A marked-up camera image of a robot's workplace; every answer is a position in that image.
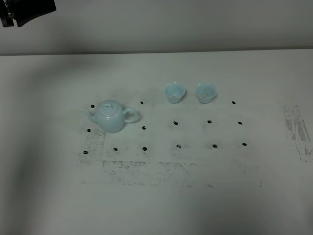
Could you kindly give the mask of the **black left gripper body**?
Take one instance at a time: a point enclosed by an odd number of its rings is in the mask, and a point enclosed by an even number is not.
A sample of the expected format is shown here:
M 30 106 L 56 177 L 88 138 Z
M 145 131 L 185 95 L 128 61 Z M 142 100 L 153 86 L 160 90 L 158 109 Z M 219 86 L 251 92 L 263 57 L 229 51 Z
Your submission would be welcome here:
M 7 9 L 0 10 L 0 20 L 3 27 L 14 27 L 14 13 Z

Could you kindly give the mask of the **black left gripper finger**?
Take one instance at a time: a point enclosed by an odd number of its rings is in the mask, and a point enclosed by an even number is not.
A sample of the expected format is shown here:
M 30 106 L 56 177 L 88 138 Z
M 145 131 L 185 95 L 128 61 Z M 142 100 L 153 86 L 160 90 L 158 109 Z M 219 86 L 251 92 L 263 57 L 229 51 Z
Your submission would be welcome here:
M 17 27 L 29 21 L 56 11 L 54 0 L 0 0 L 0 9 L 14 13 Z

